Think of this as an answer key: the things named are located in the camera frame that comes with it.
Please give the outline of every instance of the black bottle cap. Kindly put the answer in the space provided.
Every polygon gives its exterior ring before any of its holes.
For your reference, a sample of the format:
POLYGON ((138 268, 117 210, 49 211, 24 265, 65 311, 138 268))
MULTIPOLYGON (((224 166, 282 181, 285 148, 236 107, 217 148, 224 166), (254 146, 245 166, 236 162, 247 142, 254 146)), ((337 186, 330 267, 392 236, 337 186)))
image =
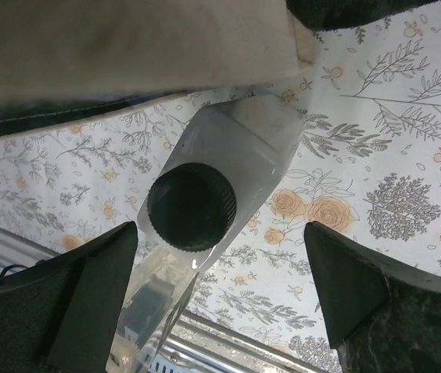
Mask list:
POLYGON ((161 175, 148 195, 153 228, 171 246, 188 252, 211 249, 236 215, 236 195, 211 166, 184 163, 161 175))

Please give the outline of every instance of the patterned fabric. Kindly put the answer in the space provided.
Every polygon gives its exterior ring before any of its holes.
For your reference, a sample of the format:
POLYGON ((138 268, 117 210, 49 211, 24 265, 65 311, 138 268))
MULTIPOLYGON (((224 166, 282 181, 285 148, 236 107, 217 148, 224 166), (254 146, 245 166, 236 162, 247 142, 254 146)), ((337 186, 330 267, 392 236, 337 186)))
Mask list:
MULTIPOLYGON (((301 76, 0 141, 0 226, 62 251, 135 220, 201 106, 268 89, 306 112, 301 145, 190 309, 340 372, 325 340, 303 226, 321 221, 441 276, 441 2, 315 36, 319 58, 301 76)), ((142 237, 138 259, 151 249, 142 237)))
POLYGON ((165 94, 84 97, 64 102, 0 106, 0 136, 63 124, 145 103, 165 94))

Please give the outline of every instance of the beige fabric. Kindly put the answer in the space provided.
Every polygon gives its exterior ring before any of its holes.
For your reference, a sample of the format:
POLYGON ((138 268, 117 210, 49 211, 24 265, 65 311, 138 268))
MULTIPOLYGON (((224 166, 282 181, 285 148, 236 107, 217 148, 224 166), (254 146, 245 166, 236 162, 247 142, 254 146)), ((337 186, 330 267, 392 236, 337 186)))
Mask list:
POLYGON ((284 0, 0 0, 0 100, 248 85, 300 67, 284 0))
POLYGON ((289 13, 295 33, 296 54, 301 70, 311 66, 315 60, 316 48, 312 32, 308 30, 295 16, 289 13))

